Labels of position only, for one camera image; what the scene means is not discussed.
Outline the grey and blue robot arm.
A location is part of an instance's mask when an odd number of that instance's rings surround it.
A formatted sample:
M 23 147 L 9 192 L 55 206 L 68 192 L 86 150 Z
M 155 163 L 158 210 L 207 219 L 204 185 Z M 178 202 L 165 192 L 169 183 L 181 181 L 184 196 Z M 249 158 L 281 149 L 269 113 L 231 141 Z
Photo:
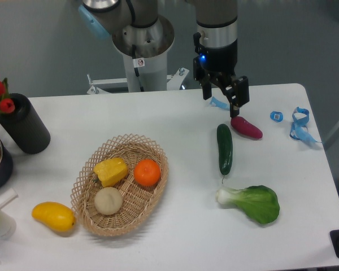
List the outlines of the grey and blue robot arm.
M 230 116 L 249 101 L 246 76 L 235 74 L 237 64 L 237 2 L 193 1 L 197 30 L 193 36 L 193 77 L 203 98 L 212 86 L 227 97 Z M 130 92 L 167 87 L 167 54 L 175 34 L 171 22 L 158 12 L 157 1 L 83 1 L 79 13 L 100 37 L 111 36 L 122 54 Z

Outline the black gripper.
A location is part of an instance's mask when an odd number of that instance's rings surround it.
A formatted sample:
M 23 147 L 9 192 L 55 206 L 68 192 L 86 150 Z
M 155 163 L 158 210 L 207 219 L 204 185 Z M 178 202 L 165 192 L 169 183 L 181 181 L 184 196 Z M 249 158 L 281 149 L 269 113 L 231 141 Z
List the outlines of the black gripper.
M 201 44 L 202 35 L 193 35 L 195 52 L 193 77 L 199 82 L 203 99 L 212 97 L 212 86 L 217 86 L 230 102 L 230 117 L 240 114 L 240 107 L 249 102 L 249 82 L 246 76 L 237 77 L 237 41 L 230 45 L 210 48 Z

